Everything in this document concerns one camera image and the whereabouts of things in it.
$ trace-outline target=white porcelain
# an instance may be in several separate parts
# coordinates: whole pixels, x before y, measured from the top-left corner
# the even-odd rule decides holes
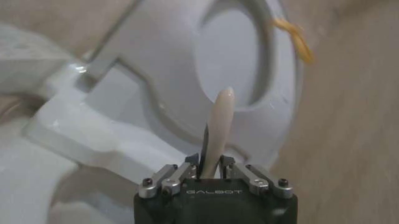
[[[248,28],[250,13],[256,26]],[[208,23],[209,17],[216,22]],[[164,115],[197,140],[216,94],[232,86],[238,107],[228,144],[246,162],[270,165],[290,124],[300,85],[289,35],[270,25],[273,18],[284,18],[276,0],[145,0],[97,50],[88,72],[100,79],[121,61],[146,81]],[[257,32],[245,31],[254,27]],[[202,39],[214,46],[201,50]],[[212,48],[236,50],[214,55]],[[253,60],[266,65],[261,74],[253,70]],[[212,72],[217,65],[220,73]],[[258,88],[256,97],[248,98],[248,92]]]

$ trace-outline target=beige object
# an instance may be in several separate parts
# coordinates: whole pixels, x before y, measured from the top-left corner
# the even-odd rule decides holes
[[[201,178],[213,178],[218,158],[224,152],[234,111],[234,94],[230,87],[220,91],[208,120],[208,148]]]

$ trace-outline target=beige wall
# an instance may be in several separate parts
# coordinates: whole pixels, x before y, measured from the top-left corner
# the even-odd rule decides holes
[[[74,55],[93,49],[130,0],[1,0],[0,21],[45,35]]]

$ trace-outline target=yellow string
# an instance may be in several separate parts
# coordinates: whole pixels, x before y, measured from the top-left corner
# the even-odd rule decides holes
[[[305,63],[312,63],[313,53],[305,44],[304,38],[300,33],[300,28],[293,24],[290,24],[288,21],[281,19],[274,19],[273,25],[289,33],[294,45],[296,53],[298,54],[300,59]]]

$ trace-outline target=toilet bowl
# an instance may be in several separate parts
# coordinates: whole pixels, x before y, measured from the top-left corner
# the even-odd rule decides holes
[[[10,139],[0,223],[132,222],[125,199],[164,164],[200,151],[226,86],[237,106],[225,153],[268,167],[300,90],[294,49],[273,18],[284,18],[276,0],[137,1],[89,63],[65,56],[55,72],[1,78],[1,93],[38,95],[43,104],[0,125]]]

